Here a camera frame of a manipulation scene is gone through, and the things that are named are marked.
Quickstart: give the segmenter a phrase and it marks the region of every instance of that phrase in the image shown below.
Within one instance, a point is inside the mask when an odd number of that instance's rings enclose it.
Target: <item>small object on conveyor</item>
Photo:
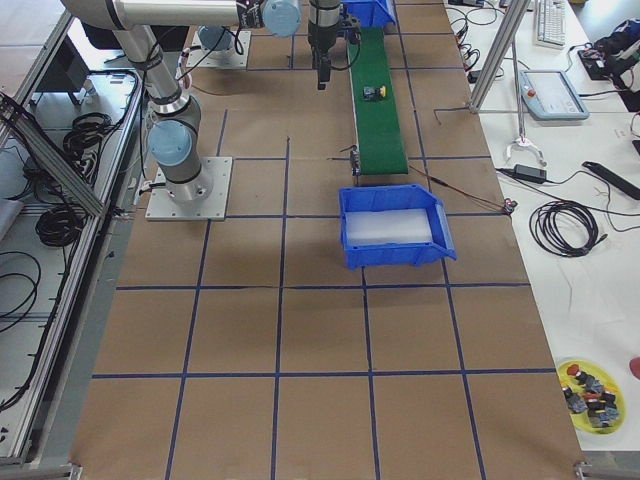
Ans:
[[[362,96],[368,102],[375,102],[387,98],[387,87],[382,85],[380,88],[376,87],[364,87],[362,89]]]

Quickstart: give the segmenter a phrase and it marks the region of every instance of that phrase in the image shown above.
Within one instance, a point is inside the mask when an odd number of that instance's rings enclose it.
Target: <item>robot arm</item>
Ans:
[[[168,194],[182,203],[206,199],[213,179],[196,153],[200,106],[180,86],[175,70],[163,62],[162,49],[149,25],[266,26],[276,36],[291,36],[300,24],[298,0],[61,1],[80,20],[112,30],[144,79],[149,106],[160,118],[149,132],[148,147],[165,175]],[[340,30],[340,0],[312,0],[310,10],[309,43],[318,69],[318,88],[324,88],[330,73],[327,54]]]

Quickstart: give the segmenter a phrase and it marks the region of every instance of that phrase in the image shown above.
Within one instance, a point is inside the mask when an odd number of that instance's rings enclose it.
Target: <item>blue plastic storage bin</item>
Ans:
[[[393,9],[386,0],[342,0],[342,3],[347,12],[358,17],[362,27],[384,27],[387,23],[396,23]]]
[[[348,212],[425,209],[433,241],[422,243],[385,243],[352,245],[347,238]],[[457,259],[442,200],[421,185],[357,187],[340,189],[342,227],[340,239],[347,266],[351,269],[375,265],[435,262],[443,257]]]

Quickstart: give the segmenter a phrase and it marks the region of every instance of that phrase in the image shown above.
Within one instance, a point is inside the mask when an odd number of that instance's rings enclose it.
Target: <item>conveyor belt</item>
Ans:
[[[357,50],[357,46],[349,47],[349,62],[354,61]],[[407,156],[402,144],[381,28],[362,30],[360,54],[351,67],[351,85],[360,151],[360,173],[407,173]],[[382,85],[387,89],[386,98],[378,101],[364,99],[364,87],[378,88]]]

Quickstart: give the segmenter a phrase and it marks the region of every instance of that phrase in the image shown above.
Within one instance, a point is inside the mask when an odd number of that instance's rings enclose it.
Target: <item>yellow plate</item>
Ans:
[[[589,432],[596,435],[606,435],[608,433],[615,432],[624,422],[626,412],[626,408],[624,406],[624,398],[622,397],[620,388],[618,388],[618,384],[613,381],[613,378],[609,376],[607,372],[591,362],[578,359],[568,360],[558,367],[558,377],[560,377],[560,383],[565,383],[569,387],[571,387],[573,393],[577,393],[580,396],[584,394],[584,388],[578,384],[578,381],[574,377],[567,373],[567,368],[569,368],[574,363],[580,365],[581,371],[586,372],[589,375],[593,375],[598,380],[600,380],[600,383],[607,387],[607,389],[614,391],[614,393],[616,394],[616,406],[618,407],[620,416],[613,422],[613,425],[611,427],[593,428],[591,426],[591,423],[589,422],[589,417],[587,416],[586,411],[582,413],[572,413],[571,421],[573,422],[573,426],[579,428],[584,432]]]

